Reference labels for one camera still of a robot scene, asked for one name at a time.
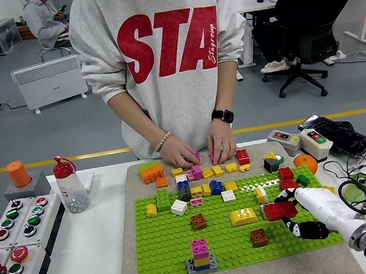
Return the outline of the person's right hand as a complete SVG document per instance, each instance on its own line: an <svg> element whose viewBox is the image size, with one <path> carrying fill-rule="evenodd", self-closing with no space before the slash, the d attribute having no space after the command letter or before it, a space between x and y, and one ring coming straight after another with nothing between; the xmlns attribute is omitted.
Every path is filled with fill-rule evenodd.
<svg viewBox="0 0 366 274"><path fill-rule="evenodd" d="M191 168L193 165L200 165L200 161L194 155L194 149L185 141L172 135L169 135L161 144L158 152L163 160L174 168Z"/></svg>

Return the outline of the person's left hand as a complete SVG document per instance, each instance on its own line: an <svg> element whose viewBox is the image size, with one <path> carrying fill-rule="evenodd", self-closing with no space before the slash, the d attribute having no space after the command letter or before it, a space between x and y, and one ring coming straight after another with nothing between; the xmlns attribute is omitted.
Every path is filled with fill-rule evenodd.
<svg viewBox="0 0 366 274"><path fill-rule="evenodd" d="M215 118L207 133L209 151L214 153L213 164L223 164L236 152L235 137L229 123Z"/></svg>

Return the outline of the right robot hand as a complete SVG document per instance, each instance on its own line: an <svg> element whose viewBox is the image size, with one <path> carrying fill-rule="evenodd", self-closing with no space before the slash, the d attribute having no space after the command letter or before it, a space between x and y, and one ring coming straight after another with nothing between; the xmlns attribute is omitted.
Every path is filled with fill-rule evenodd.
<svg viewBox="0 0 366 274"><path fill-rule="evenodd" d="M283 190L275 202L295 198L317 221L296 223L287 217L282 220L293 234L302 239L325 239L330 231L341 234L344 241L354 250L366 248L366 220L356 218L340 197L325 188L289 188Z"/></svg>

